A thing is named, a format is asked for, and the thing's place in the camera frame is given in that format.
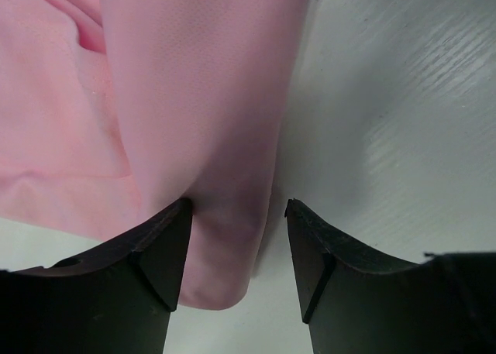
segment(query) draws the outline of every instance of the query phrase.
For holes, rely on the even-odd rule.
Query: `fabric fold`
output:
[[[2,0],[0,215],[105,240],[187,196],[181,303],[237,303],[306,4]]]

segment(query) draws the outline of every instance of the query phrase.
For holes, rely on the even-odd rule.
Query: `pink cloth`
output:
[[[181,303],[246,293],[307,0],[0,0],[0,215],[96,239],[195,203]]]

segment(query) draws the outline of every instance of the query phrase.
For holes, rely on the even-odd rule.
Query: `textured white surface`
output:
[[[312,352],[282,211],[302,199],[414,261],[496,248],[496,0],[312,0],[256,276],[221,312],[180,308],[167,354]],[[91,241],[0,222],[0,265]]]

